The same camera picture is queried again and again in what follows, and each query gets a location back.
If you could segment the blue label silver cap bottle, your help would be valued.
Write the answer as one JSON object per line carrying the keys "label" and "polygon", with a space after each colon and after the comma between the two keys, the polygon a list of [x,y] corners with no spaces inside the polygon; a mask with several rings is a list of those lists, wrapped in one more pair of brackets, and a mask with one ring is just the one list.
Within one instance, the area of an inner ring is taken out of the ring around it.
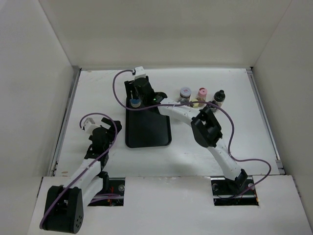
{"label": "blue label silver cap bottle", "polygon": [[129,100],[129,102],[132,108],[139,108],[141,106],[141,100],[138,98],[137,99],[132,98]]}

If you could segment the clear dome cap spice bottle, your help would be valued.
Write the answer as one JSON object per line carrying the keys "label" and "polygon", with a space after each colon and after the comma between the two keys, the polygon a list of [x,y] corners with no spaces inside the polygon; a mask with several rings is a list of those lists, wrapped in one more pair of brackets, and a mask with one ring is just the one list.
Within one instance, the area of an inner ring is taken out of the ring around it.
{"label": "clear dome cap spice bottle", "polygon": [[178,100],[178,103],[188,106],[188,105],[189,105],[189,100],[186,99],[186,98],[180,98],[180,99]]}

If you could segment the yellow cap sauce bottle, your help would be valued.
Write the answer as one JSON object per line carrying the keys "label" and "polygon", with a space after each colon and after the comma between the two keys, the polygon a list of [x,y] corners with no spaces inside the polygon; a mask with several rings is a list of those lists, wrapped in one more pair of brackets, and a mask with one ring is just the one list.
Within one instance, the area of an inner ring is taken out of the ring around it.
{"label": "yellow cap sauce bottle", "polygon": [[197,99],[192,99],[190,104],[190,107],[192,108],[199,108],[199,101]]}

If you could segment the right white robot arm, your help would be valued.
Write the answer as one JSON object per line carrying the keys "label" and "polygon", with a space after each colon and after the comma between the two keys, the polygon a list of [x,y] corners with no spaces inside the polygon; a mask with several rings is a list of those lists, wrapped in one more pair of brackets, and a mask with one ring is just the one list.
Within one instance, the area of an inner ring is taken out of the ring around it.
{"label": "right white robot arm", "polygon": [[219,164],[230,193],[238,195],[244,192],[248,175],[226,148],[222,128],[209,106],[194,110],[169,99],[163,92],[156,93],[148,77],[126,81],[124,85],[127,114],[138,114],[142,119],[139,126],[154,134],[160,127],[160,120],[165,120],[167,127],[170,126],[170,118],[187,124],[196,143],[206,148]]}

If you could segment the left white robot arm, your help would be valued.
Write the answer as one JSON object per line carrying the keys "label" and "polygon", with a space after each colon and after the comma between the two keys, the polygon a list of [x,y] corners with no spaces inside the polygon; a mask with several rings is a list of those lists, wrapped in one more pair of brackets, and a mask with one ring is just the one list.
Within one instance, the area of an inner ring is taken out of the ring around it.
{"label": "left white robot arm", "polygon": [[96,124],[89,115],[80,120],[80,128],[88,134],[91,144],[70,179],[47,191],[45,211],[39,225],[41,230],[76,234],[81,229],[84,210],[89,204],[121,197],[120,193],[114,193],[108,173],[103,169],[122,125],[107,115],[101,122]]}

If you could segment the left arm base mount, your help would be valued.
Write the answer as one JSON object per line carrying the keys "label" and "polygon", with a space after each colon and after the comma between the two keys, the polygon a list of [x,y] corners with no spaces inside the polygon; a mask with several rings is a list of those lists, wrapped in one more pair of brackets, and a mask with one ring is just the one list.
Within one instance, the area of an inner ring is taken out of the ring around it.
{"label": "left arm base mount", "polygon": [[118,207],[124,205],[125,178],[109,178],[106,186],[89,203],[90,207]]}

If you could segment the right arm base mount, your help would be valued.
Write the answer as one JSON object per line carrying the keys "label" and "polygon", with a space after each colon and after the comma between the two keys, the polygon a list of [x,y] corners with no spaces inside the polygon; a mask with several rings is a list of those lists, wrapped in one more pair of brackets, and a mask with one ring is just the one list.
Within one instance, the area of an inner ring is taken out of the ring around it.
{"label": "right arm base mount", "polygon": [[245,193],[244,190],[254,184],[252,177],[248,177],[240,190],[231,189],[225,178],[211,178],[213,203],[215,206],[259,206],[255,187]]}

